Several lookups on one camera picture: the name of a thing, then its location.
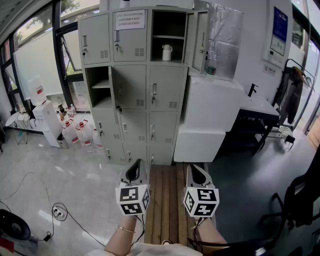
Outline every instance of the sink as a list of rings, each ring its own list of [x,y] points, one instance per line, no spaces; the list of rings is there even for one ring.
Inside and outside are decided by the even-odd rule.
[[[264,97],[258,95],[246,95],[240,109],[279,116],[277,110]]]

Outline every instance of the foil wrap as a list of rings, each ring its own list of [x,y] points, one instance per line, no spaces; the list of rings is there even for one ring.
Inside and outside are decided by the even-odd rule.
[[[208,10],[208,67],[215,68],[215,78],[233,80],[236,72],[244,14],[212,2],[194,0],[194,10]]]

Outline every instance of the faucet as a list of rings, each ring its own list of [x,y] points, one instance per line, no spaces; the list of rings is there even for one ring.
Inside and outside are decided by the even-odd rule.
[[[258,87],[258,88],[259,88],[259,86],[255,85],[255,84],[253,83],[253,84],[251,85],[251,88],[250,88],[250,91],[249,91],[249,94],[248,94],[249,97],[251,97],[252,92],[257,93],[257,91],[255,90],[255,87]]]

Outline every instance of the white plastic jug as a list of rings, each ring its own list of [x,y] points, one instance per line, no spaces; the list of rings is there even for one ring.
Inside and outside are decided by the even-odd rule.
[[[86,122],[80,122],[79,126],[76,127],[76,135],[79,138],[79,141],[81,142],[82,146],[90,146],[91,141],[93,139],[93,131],[89,125],[87,125],[88,121],[83,120]]]
[[[102,146],[101,137],[97,132],[97,129],[93,130],[93,143],[97,147],[97,149],[102,150],[104,147]]]
[[[62,135],[69,145],[75,144],[79,141],[75,126],[72,125],[73,121],[73,119],[69,119],[69,121],[66,121],[65,125],[62,126]]]

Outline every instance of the wooden plank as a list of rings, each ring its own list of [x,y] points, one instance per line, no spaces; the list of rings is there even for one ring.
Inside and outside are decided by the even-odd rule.
[[[170,191],[169,178],[170,166],[163,166],[162,169],[162,219],[161,219],[161,242],[169,240],[169,214],[170,214]]]
[[[177,169],[175,166],[168,166],[169,171],[169,240],[176,244],[178,242],[178,210],[177,210]]]
[[[183,204],[184,199],[184,187],[185,184],[185,174],[184,165],[182,163],[177,163],[176,165],[176,181],[177,181],[177,205],[178,205],[178,243],[187,246],[187,216],[185,212],[185,207]]]
[[[184,181],[187,183],[187,167],[189,163],[183,163],[183,172],[184,172]],[[194,232],[191,230],[192,227],[196,225],[196,220],[193,217],[190,217],[189,214],[186,212],[186,228],[187,228],[187,237],[191,240],[194,240]],[[191,243],[188,242],[188,246],[190,248],[194,248]]]
[[[152,244],[161,244],[161,218],[162,218],[162,165],[157,165],[155,169],[155,195],[153,212]]]
[[[149,175],[150,184],[150,202],[148,209],[146,210],[145,217],[145,233],[144,242],[146,244],[152,244],[152,233],[154,227],[154,209],[155,209],[155,189],[156,189],[156,169],[154,165],[151,166]]]

